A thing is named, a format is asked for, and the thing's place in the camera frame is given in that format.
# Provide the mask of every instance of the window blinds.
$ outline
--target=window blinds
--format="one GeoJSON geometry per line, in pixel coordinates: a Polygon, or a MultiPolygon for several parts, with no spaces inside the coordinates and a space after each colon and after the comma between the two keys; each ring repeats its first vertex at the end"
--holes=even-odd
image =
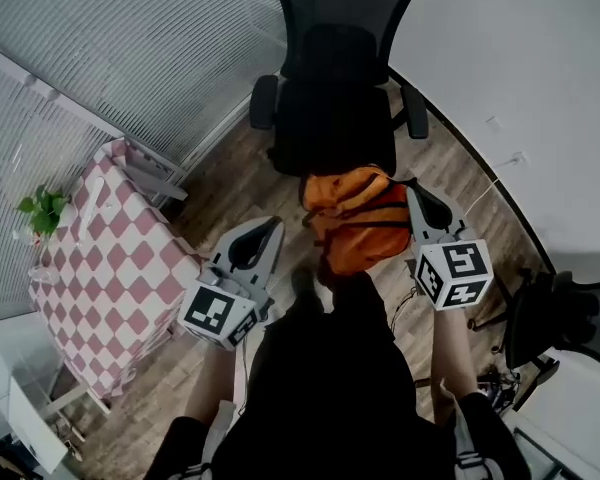
{"type": "MultiPolygon", "coordinates": [[[[3,54],[184,168],[285,40],[278,0],[0,0],[3,54]]],[[[70,186],[107,140],[0,72],[0,318],[27,310],[35,261],[14,205],[70,186]]]]}

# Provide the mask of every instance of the black office chair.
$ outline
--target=black office chair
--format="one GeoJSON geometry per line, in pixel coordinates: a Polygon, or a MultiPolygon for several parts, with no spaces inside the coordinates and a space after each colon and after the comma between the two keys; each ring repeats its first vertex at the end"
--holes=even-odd
{"type": "Polygon", "coordinates": [[[427,137],[416,89],[401,88],[404,110],[392,119],[387,93],[376,87],[389,80],[391,44],[410,1],[280,0],[286,80],[278,91],[278,77],[260,77],[250,108],[251,126],[275,125],[269,158],[277,171],[328,175],[376,164],[393,175],[393,131],[406,122],[412,138],[427,137]]]}
{"type": "Polygon", "coordinates": [[[480,331],[507,321],[502,347],[511,369],[536,362],[550,347],[580,352],[600,362],[600,283],[577,284],[571,272],[538,274],[521,272],[523,283],[513,297],[497,278],[503,292],[505,313],[468,327],[480,331]]]}

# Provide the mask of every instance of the green leaves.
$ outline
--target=green leaves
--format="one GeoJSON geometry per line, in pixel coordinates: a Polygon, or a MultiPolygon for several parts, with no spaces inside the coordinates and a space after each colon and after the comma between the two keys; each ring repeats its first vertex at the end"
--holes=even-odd
{"type": "Polygon", "coordinates": [[[31,213],[35,207],[36,205],[34,204],[33,199],[30,197],[25,197],[22,201],[20,201],[18,210],[24,213],[31,213]]]}
{"type": "Polygon", "coordinates": [[[40,185],[33,198],[25,197],[18,205],[18,210],[31,214],[29,225],[34,232],[41,235],[51,235],[60,222],[60,214],[67,204],[60,192],[48,192],[40,185]]]}

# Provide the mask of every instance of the pink and white checkered tablecloth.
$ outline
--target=pink and white checkered tablecloth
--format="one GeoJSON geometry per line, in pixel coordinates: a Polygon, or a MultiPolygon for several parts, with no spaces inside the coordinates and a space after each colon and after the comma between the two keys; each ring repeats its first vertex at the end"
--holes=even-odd
{"type": "Polygon", "coordinates": [[[65,360],[101,398],[164,338],[202,262],[122,171],[130,152],[137,153],[117,139],[89,162],[72,190],[78,217],[56,230],[41,257],[60,281],[29,287],[65,360]],[[99,176],[105,183],[78,245],[99,176]]]}

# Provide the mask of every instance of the person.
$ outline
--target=person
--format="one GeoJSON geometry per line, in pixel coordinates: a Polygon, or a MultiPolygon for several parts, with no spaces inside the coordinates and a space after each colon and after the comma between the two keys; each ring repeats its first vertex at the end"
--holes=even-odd
{"type": "Polygon", "coordinates": [[[319,279],[333,293],[333,312],[325,314],[313,272],[296,269],[296,301],[266,329],[244,413],[202,461],[220,401],[233,400],[235,371],[235,352],[209,345],[185,414],[171,424],[146,480],[205,472],[214,480],[452,479],[456,405],[449,393],[476,451],[506,480],[531,478],[513,436],[478,391],[463,310],[434,313],[433,424],[416,414],[409,367],[369,275],[319,279]]]}

